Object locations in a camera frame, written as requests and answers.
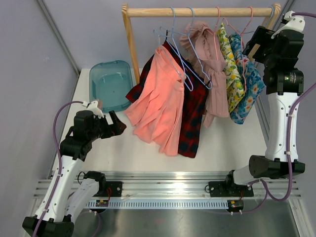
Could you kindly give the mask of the blue floral skirt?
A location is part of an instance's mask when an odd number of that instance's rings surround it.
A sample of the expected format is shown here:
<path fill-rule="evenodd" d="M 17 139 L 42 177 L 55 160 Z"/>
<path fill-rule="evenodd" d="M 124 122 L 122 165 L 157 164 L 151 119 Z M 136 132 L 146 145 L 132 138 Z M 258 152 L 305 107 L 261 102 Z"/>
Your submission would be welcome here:
<path fill-rule="evenodd" d="M 231 34 L 229 42 L 242 79 L 242 84 L 246 86 L 245 95 L 230 113 L 230 117 L 235 123 L 244 124 L 257 97 L 265 88 L 265 84 L 255 65 L 242 53 L 244 45 L 240 35 L 238 33 Z"/>

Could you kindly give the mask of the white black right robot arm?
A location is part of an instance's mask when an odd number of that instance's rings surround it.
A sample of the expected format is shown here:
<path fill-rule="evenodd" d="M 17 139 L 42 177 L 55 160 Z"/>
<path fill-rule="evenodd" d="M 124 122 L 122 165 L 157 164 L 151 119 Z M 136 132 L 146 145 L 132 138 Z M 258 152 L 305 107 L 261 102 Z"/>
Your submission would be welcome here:
<path fill-rule="evenodd" d="M 234 33 L 229 37 L 238 56 L 247 55 L 259 45 L 254 59 L 265 67 L 263 82 L 270 106 L 270 130 L 265 155 L 252 155 L 246 167 L 232 170 L 226 176 L 224 190 L 228 195 L 249 191 L 251 184 L 263 178 L 287 178 L 290 190 L 293 177 L 305 172 L 305 164 L 298 161 L 296 150 L 296 118 L 303 98 L 304 74 L 295 64 L 304 45 L 303 38 L 295 30 L 274 32 L 259 26 L 242 49 L 240 36 Z"/>

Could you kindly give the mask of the pink wire hanger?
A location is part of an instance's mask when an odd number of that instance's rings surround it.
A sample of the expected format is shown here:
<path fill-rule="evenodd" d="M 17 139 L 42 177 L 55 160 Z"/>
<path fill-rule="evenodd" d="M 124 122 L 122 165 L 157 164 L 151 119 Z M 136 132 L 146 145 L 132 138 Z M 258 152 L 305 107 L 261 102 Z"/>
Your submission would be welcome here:
<path fill-rule="evenodd" d="M 243 42 L 242 42 L 242 37 L 246 31 L 246 29 L 248 28 L 249 24 L 252 22 L 253 20 L 253 7 L 248 6 L 248 8 L 251 10 L 251 17 L 249 22 L 247 23 L 247 25 L 244 27 L 242 32 L 239 32 L 238 30 L 236 30 L 228 21 L 227 19 L 224 17 L 223 18 L 223 22 L 226 22 L 226 24 L 231 27 L 239 36 L 240 36 L 240 45 L 241 45 L 241 50 L 243 51 Z M 244 90 L 246 90 L 247 86 L 246 86 L 246 78 L 245 78 L 245 64 L 244 64 L 244 60 L 243 60 L 243 54 L 241 55 L 241 63 L 242 63 L 242 78 L 244 79 Z"/>

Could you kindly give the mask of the lemon print skirt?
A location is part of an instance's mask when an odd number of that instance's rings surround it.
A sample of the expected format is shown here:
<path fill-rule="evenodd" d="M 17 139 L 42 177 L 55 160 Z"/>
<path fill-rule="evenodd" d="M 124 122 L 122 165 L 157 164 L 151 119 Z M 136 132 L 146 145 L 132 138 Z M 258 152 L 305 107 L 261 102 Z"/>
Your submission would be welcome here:
<path fill-rule="evenodd" d="M 243 79 L 238 71 L 233 50 L 223 23 L 221 23 L 217 30 L 216 36 L 219 42 L 220 51 L 226 62 L 223 72 L 226 75 L 228 110 L 229 113 L 231 113 L 245 96 Z"/>

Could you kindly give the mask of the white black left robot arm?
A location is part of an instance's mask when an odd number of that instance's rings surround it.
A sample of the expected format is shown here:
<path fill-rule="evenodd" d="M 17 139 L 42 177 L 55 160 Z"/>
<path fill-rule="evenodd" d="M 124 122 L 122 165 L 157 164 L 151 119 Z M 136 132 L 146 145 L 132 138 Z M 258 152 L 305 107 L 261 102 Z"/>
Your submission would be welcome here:
<path fill-rule="evenodd" d="M 22 227 L 32 237 L 70 237 L 79 214 L 93 196 L 110 196 L 106 176 L 98 171 L 84 174 L 80 186 L 73 193 L 76 175 L 92 150 L 97 139 L 122 135 L 126 125 L 114 111 L 110 111 L 112 123 L 108 124 L 104 115 L 96 115 L 91 110 L 76 113 L 59 147 L 58 168 L 49 188 L 34 216 L 25 217 Z"/>

